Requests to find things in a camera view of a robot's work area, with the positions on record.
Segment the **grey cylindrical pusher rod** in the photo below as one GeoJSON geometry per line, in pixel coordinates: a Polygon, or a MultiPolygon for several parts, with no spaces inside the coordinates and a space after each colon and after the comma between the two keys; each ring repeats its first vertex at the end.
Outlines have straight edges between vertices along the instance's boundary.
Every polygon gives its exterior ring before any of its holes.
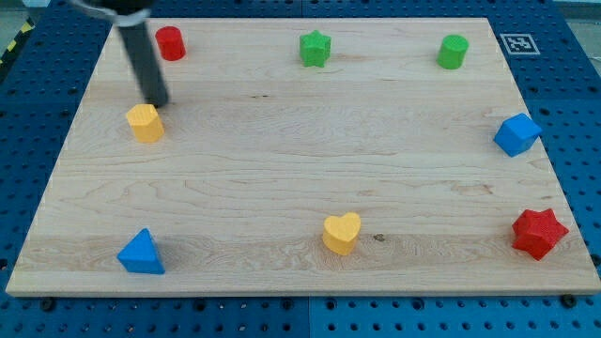
{"type": "Polygon", "coordinates": [[[144,102],[162,107],[169,102],[166,82],[162,77],[145,22],[133,26],[119,26],[133,73],[144,102]]]}

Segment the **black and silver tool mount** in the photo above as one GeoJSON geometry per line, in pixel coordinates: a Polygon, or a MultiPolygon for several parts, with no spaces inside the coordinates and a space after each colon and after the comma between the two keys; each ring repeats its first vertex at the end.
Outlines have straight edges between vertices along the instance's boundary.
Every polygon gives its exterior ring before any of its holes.
{"type": "Polygon", "coordinates": [[[117,26],[143,23],[151,13],[154,0],[68,0],[68,3],[88,17],[117,26]]]}

